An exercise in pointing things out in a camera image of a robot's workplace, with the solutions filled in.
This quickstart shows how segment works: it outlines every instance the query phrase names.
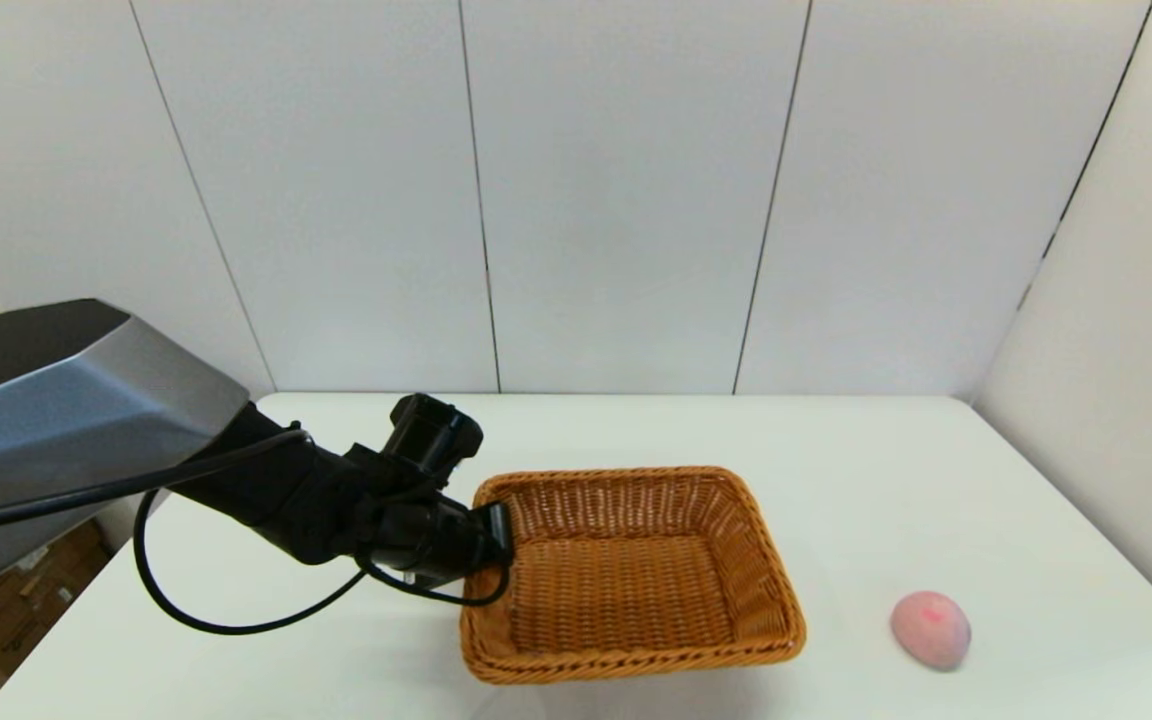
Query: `white partition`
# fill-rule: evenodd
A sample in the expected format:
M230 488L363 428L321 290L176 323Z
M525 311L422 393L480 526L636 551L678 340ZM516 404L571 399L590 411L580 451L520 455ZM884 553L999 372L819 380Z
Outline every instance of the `white partition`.
M100 297L273 389L127 3L0 3L0 300Z
M1149 0L817 0L738 392L978 387Z
M1152 13L978 409L1152 582Z
M457 3L136 0L279 389L497 389Z
M467 0L503 391L732 392L805 9Z

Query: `brown woven basket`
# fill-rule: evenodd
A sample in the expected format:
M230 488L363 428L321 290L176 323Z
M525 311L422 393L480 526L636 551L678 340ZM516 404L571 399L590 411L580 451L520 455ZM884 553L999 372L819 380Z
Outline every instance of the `brown woven basket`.
M470 672L494 684L624 679L790 660L806 626L758 503L722 468L499 475L509 507L502 600L461 612ZM468 578L465 597L499 570Z

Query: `basket rim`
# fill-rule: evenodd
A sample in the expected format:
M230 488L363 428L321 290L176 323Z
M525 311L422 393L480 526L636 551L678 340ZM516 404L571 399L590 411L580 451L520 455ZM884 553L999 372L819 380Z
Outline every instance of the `basket rim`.
M599 679L620 676L608 670L624 670L637 667L645 674L653 666L659 670L689 669L689 667L717 667L734 655L745 655L748 664L765 664L794 659L806 644L806 624L794 588L788 579L785 564L776 545L772 541L767 523L745 480L732 470L717 465L682 465L667 468L622 468L584 470L541 470L500 473L485 480L475 492L473 505L480 506L497 500L494 494L502 486L517 482L562 482L573 479L613 478L696 478L708 477L729 488L733 500L741 502L750 511L750 532L755 535L761 561L770 568L778 605L785 612L783 632L774 637L761 637L712 646L654 647L654 650L590 650L494 655L479 643L479 624L484 621L483 609L465 607L461 611L461 650L470 672L488 682L508 683L513 675L545 673L548 676L536 682L559 682L559 680Z

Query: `pink ball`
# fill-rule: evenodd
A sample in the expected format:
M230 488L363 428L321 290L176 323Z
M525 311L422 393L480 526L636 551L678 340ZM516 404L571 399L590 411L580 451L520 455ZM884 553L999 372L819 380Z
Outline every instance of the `pink ball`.
M972 643L963 609L938 592L916 592L896 602L892 632L915 660L937 670L954 670Z

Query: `cardboard box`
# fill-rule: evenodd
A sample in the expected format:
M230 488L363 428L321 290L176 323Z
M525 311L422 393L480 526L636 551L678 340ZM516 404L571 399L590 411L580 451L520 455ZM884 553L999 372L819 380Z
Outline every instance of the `cardboard box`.
M0 575L0 687L108 561L84 523Z

